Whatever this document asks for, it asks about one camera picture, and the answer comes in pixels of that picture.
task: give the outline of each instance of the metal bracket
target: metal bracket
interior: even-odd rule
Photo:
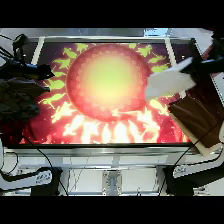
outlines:
[[[102,193],[104,196],[119,196],[122,192],[122,178],[119,170],[103,171]]]

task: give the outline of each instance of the red circle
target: red circle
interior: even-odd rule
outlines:
[[[135,67],[136,70],[134,71],[136,72],[134,75],[138,79],[137,88],[135,90],[136,94],[130,96],[130,98],[119,107],[115,105],[105,107],[99,104],[99,102],[94,102],[82,88],[81,80],[85,68],[91,64],[94,58],[104,57],[104,55],[110,54],[119,55],[119,57],[123,57],[125,60],[132,63],[132,65],[130,65]],[[75,107],[91,118],[107,122],[117,120],[118,118],[124,119],[128,115],[119,114],[119,116],[117,116],[113,111],[116,109],[119,110],[119,112],[140,110],[145,106],[144,89],[147,85],[148,74],[148,64],[144,61],[144,58],[134,50],[126,46],[121,46],[120,44],[100,44],[81,53],[76,60],[74,60],[66,78],[67,93]]]

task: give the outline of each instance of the sun graphic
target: sun graphic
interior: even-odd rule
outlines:
[[[150,44],[70,43],[63,47],[61,57],[52,61],[55,77],[44,81],[51,92],[39,98],[42,113],[32,121],[38,142],[186,141],[167,110],[176,96],[144,100],[148,76],[169,65],[168,56],[158,54]]]

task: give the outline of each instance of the red and yellow image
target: red and yellow image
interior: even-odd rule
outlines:
[[[55,77],[42,84],[51,92],[24,133],[35,143],[186,142],[167,110],[179,96],[144,97],[150,74],[170,67],[165,44],[53,43],[40,60],[48,54]]]

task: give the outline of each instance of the dark crumpled fabric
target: dark crumpled fabric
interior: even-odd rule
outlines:
[[[21,141],[16,132],[21,136],[25,124],[40,112],[34,97],[49,91],[48,87],[30,79],[0,79],[0,133],[14,133],[1,137],[5,143],[18,144]]]

